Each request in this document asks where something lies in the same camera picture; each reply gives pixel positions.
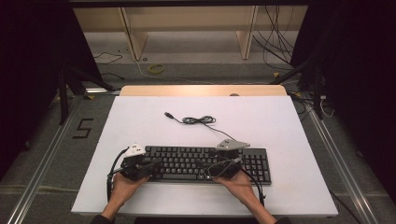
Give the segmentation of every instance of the black stand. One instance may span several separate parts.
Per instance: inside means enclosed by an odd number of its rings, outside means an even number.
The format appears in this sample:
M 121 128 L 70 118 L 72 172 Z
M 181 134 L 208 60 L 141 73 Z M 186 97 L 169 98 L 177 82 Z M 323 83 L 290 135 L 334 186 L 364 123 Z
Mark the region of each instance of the black stand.
M 277 78 L 275 81 L 270 83 L 270 85 L 278 85 L 289 78 L 302 73 L 303 75 L 301 76 L 297 86 L 300 91 L 306 91 L 312 84 L 314 84 L 314 110 L 320 119 L 322 119 L 320 95 L 322 94 L 323 86 L 323 64 L 339 43 L 339 39 L 346 28 L 348 14 L 353 13 L 352 10 L 355 5 L 354 2 L 355 1 L 345 0 L 339 4 L 339 7 L 335 10 L 332 18 L 329 20 L 326 28 L 320 35 L 318 43 L 308 60 L 301 63 L 284 76 Z
M 119 91 L 120 88 L 114 88 L 96 77 L 90 76 L 76 67 L 69 67 L 61 71 L 58 76 L 59 96 L 61 98 L 61 121 L 60 125 L 64 124 L 68 114 L 69 106 L 67 103 L 67 88 L 66 85 L 72 90 L 75 95 L 83 95 L 86 92 L 85 87 L 82 85 L 81 80 L 90 81 L 107 91 Z

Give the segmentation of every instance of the person's right hand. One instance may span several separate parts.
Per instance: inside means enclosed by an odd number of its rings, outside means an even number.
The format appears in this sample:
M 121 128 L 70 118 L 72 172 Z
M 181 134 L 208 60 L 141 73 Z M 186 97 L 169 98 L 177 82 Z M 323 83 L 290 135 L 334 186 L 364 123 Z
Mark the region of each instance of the person's right hand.
M 237 198 L 242 204 L 251 203 L 258 200 L 250 185 L 250 179 L 242 171 L 238 171 L 236 175 L 231 178 L 213 177 L 217 183 L 224 185 L 231 194 Z

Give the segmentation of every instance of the hand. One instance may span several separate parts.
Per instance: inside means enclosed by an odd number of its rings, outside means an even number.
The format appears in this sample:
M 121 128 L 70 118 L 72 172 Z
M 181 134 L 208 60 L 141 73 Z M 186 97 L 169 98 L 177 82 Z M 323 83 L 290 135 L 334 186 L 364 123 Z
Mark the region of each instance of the hand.
M 252 200 L 258 200 L 253 192 L 253 188 L 250 185 L 250 179 L 242 171 L 238 171 L 236 175 L 231 178 L 213 177 L 213 180 L 217 183 L 224 185 L 231 194 L 239 199 L 242 204 L 247 204 Z
M 134 195 L 136 190 L 149 180 L 145 176 L 136 181 L 125 178 L 122 174 L 116 173 L 113 178 L 113 191 L 111 192 L 110 201 L 102 213 L 103 217 L 113 220 L 120 208 Z

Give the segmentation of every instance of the keyboard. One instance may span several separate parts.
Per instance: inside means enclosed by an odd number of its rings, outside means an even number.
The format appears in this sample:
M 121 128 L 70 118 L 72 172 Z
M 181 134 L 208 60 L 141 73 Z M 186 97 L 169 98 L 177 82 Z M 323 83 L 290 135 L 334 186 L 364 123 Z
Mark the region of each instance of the keyboard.
M 213 147 L 160 147 L 147 146 L 145 161 L 162 159 L 160 169 L 150 177 L 149 182 L 215 183 L 206 169 L 198 167 L 197 160 L 216 163 L 209 156 Z M 268 157 L 265 148 L 238 149 L 245 170 L 262 185 L 271 184 Z

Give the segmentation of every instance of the black tape marking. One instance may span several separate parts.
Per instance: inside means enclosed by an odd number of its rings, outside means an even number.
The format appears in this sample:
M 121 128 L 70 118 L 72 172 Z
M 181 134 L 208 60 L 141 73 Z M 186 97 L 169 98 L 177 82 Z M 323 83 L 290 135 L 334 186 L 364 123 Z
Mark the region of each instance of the black tape marking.
M 73 139 L 88 138 L 88 135 L 90 135 L 90 132 L 91 132 L 91 129 L 92 129 L 92 128 L 81 128 L 81 125 L 82 125 L 82 122 L 84 122 L 84 121 L 92 121 L 92 120 L 93 120 L 93 119 L 82 119 L 82 120 L 79 122 L 77 131 L 87 131 L 87 132 L 85 133 L 84 136 L 73 136 Z

